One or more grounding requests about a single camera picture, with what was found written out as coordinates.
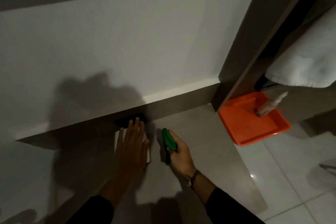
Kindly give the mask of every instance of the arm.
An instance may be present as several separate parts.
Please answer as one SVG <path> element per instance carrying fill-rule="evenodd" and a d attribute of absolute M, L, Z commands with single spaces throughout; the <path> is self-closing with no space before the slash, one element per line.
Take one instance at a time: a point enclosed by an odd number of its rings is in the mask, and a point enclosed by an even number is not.
<path fill-rule="evenodd" d="M 191 180 L 191 187 L 205 206 L 213 224 L 232 222 L 263 223 L 258 217 L 239 204 L 227 193 L 217 188 L 205 175 L 196 172 L 187 144 L 169 130 L 177 143 L 177 152 L 168 149 L 173 168 L 186 181 Z"/>
<path fill-rule="evenodd" d="M 73 223 L 110 224 L 114 209 L 118 206 L 128 186 L 144 169 L 147 161 L 148 139 L 142 141 L 145 125 L 139 118 L 130 120 L 123 140 L 124 129 L 121 128 L 115 151 L 118 160 L 117 176 L 108 181 L 97 196 L 91 197 L 68 221 Z"/>

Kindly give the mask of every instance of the left hand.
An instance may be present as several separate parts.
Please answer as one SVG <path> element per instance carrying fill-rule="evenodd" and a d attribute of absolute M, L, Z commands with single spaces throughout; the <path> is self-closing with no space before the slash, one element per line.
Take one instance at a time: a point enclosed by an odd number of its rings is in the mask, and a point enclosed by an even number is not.
<path fill-rule="evenodd" d="M 131 182 L 145 167 L 149 140 L 144 139 L 145 125 L 137 117 L 128 123 L 123 141 L 124 129 L 119 132 L 117 148 L 115 151 L 118 160 L 117 175 L 123 180 Z"/>

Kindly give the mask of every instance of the bracelet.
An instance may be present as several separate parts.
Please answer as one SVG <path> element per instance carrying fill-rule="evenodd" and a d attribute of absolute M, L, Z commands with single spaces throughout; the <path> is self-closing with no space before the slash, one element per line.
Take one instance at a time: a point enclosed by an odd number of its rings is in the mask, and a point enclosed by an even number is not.
<path fill-rule="evenodd" d="M 201 173 L 201 172 L 200 172 L 198 169 L 195 170 L 194 174 L 191 176 L 190 180 L 188 181 L 188 186 L 189 186 L 190 188 L 193 189 L 193 186 L 194 186 L 194 182 L 195 182 L 196 176 L 197 176 L 198 174 L 200 174 L 200 173 Z"/>

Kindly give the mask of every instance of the white towel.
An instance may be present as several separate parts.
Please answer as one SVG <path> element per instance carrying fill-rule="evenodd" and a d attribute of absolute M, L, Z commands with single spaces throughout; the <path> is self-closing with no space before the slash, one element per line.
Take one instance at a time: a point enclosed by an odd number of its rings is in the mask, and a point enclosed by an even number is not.
<path fill-rule="evenodd" d="M 336 5 L 280 55 L 265 76 L 283 85 L 314 88 L 336 81 Z"/>

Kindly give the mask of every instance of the hand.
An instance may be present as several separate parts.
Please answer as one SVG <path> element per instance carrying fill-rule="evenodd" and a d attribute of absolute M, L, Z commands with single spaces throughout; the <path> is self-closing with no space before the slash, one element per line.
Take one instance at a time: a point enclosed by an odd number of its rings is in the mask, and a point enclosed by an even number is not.
<path fill-rule="evenodd" d="M 145 167 L 149 140 L 142 141 L 145 134 L 145 125 L 137 117 L 128 123 L 123 141 L 124 129 L 119 132 L 115 154 L 119 162 L 117 175 L 123 180 L 131 182 Z"/>
<path fill-rule="evenodd" d="M 170 154 L 171 165 L 179 174 L 183 175 L 183 177 L 189 181 L 196 171 L 189 147 L 170 129 L 169 133 L 177 143 L 177 152 L 167 148 Z"/>

